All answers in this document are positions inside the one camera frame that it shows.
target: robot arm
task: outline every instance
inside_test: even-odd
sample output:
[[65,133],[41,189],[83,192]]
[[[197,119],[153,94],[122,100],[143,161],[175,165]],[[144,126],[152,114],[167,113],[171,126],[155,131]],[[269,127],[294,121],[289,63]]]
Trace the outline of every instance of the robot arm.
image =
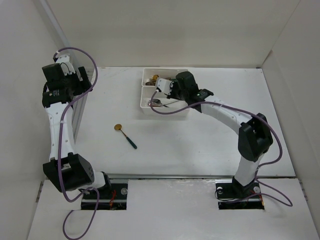
[[[43,172],[61,192],[57,164],[61,116],[73,97],[88,90],[91,83],[84,67],[79,68],[82,77],[80,81],[67,54],[61,55],[54,64],[44,66],[42,70],[47,80],[42,104],[48,114],[51,134],[50,162],[43,164]],[[95,171],[91,164],[76,152],[72,116],[73,109],[70,107],[64,116],[62,129],[61,164],[65,190],[94,187],[108,191],[111,189],[108,176],[104,172]]]
[[[248,114],[221,107],[221,105],[228,105],[214,96],[211,91],[199,89],[194,76],[188,71],[179,73],[174,80],[158,77],[155,86],[168,98],[185,101],[188,105],[203,101],[218,104],[199,104],[193,108],[200,113],[214,117],[238,135],[238,150],[241,159],[232,179],[232,187],[242,196],[243,193],[251,190],[257,167],[264,153],[273,143],[270,130],[261,121]],[[257,115],[267,120],[261,113]]]

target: purple cable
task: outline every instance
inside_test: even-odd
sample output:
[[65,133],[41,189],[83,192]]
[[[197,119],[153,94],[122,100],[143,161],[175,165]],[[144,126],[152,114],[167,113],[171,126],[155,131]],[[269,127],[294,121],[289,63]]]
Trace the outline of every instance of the purple cable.
[[84,233],[77,237],[77,238],[71,238],[67,235],[66,233],[66,230],[65,230],[65,226],[66,226],[66,221],[69,217],[69,215],[73,212],[73,210],[71,210],[68,215],[65,217],[64,221],[63,221],[63,225],[62,225],[62,231],[63,231],[63,234],[64,236],[68,239],[68,240],[79,240],[81,239],[84,235],[86,235],[86,233],[88,232],[91,224],[92,224],[92,221],[94,220],[94,217],[96,215],[96,212],[97,212],[97,209],[98,209],[98,205],[99,205],[99,198],[100,198],[100,194],[99,194],[99,191],[94,188],[94,187],[88,187],[86,188],[85,190],[83,190],[82,192],[80,192],[79,195],[77,195],[74,199],[70,199],[66,193],[66,189],[65,189],[65,186],[64,186],[64,181],[63,181],[63,178],[62,178],[62,170],[61,170],[61,148],[62,148],[62,132],[63,132],[63,128],[64,128],[64,119],[65,119],[65,115],[66,115],[66,112],[68,110],[68,108],[70,108],[73,104],[75,104],[76,101],[78,101],[79,99],[83,98],[85,95],[87,95],[93,88],[94,86],[96,85],[97,83],[97,80],[98,80],[98,68],[97,68],[97,64],[95,62],[95,60],[87,53],[85,52],[84,50],[81,50],[80,48],[77,48],[77,47],[63,47],[61,49],[59,49],[54,55],[53,57],[55,58],[60,52],[64,51],[64,50],[76,50],[76,51],[79,51],[85,55],[87,55],[90,60],[92,61],[93,63],[93,66],[94,66],[94,70],[95,70],[95,79],[94,79],[94,82],[92,84],[92,86],[84,93],[82,93],[81,95],[79,95],[78,97],[76,97],[75,99],[73,99],[66,107],[65,109],[63,110],[62,112],[62,115],[61,115],[61,119],[60,119],[60,129],[59,129],[59,142],[58,142],[58,176],[59,176],[59,183],[60,183],[60,187],[61,187],[61,191],[62,191],[62,194],[64,196],[64,198],[69,202],[69,203],[73,203],[74,201],[76,201],[79,197],[81,197],[85,192],[89,191],[89,190],[94,190],[96,192],[96,204],[95,204],[95,208],[94,208],[94,211],[93,211],[93,214],[92,214],[92,217],[91,217],[91,220],[88,224],[88,227],[86,228],[86,230],[84,231]]
[[[153,102],[153,99],[154,99],[155,95],[156,95],[158,92],[159,92],[159,90],[156,90],[156,91],[153,93],[153,95],[152,95],[152,97],[151,97],[151,99],[150,99],[150,102],[151,102],[151,103]],[[276,158],[276,160],[273,160],[273,161],[269,161],[269,162],[265,162],[265,163],[260,164],[260,165],[258,166],[257,170],[255,171],[254,180],[257,181],[259,184],[261,184],[261,185],[263,185],[263,186],[265,186],[265,187],[267,187],[267,188],[270,188],[270,189],[276,191],[277,193],[281,194],[285,199],[288,200],[289,203],[286,203],[286,202],[284,202],[284,201],[281,201],[280,199],[278,199],[278,198],[276,198],[276,197],[274,197],[274,196],[271,196],[271,195],[269,195],[269,194],[266,194],[266,193],[255,193],[255,194],[252,194],[252,195],[247,196],[247,197],[242,198],[242,199],[238,199],[238,200],[234,200],[234,201],[233,201],[233,200],[232,200],[232,201],[227,201],[227,203],[238,203],[238,202],[241,202],[241,201],[243,201],[243,200],[252,198],[252,197],[254,197],[254,196],[264,195],[264,196],[268,196],[268,197],[270,197],[270,198],[272,198],[272,199],[274,199],[274,200],[276,200],[276,201],[278,201],[278,202],[280,202],[280,203],[282,203],[282,204],[284,204],[284,205],[286,205],[286,206],[288,206],[288,207],[292,207],[292,206],[293,206],[293,203],[291,202],[291,200],[290,200],[283,192],[279,191],[278,189],[275,189],[274,187],[272,187],[272,186],[270,186],[270,185],[267,185],[267,184],[259,181],[259,180],[258,180],[258,177],[257,177],[259,168],[261,168],[262,166],[265,166],[265,165],[275,164],[275,163],[279,162],[280,159],[282,158],[282,155],[283,155],[282,144],[281,144],[281,142],[280,142],[280,139],[279,139],[278,135],[276,134],[275,130],[274,130],[264,119],[262,119],[261,117],[257,116],[256,114],[254,114],[254,113],[252,113],[252,112],[249,112],[249,111],[246,111],[246,110],[242,110],[242,109],[239,109],[239,108],[236,108],[236,107],[228,106],[228,105],[223,105],[223,104],[217,103],[217,102],[212,102],[212,101],[200,101],[200,102],[196,102],[196,103],[190,104],[190,105],[188,105],[188,106],[185,106],[185,107],[183,107],[183,108],[181,108],[181,109],[179,109],[179,110],[171,111],[171,112],[160,112],[160,111],[157,111],[152,105],[150,105],[150,107],[151,107],[151,109],[152,109],[154,112],[156,112],[157,114],[170,115],[170,114],[179,113],[179,112],[181,112],[181,111],[183,111],[183,110],[186,110],[186,109],[189,109],[189,108],[192,108],[192,107],[194,107],[194,106],[201,105],[201,104],[211,104],[211,105],[220,106],[220,107],[225,108],[225,109],[230,109],[230,110],[237,111],[237,112],[240,112],[240,113],[248,114],[248,115],[250,115],[251,117],[253,117],[253,118],[255,118],[255,119],[258,119],[259,121],[261,121],[264,125],[266,125],[266,126],[269,128],[270,132],[272,132],[272,134],[273,134],[273,136],[274,136],[274,138],[275,138],[275,140],[276,140],[276,142],[278,143],[278,146],[279,146],[279,156]]]

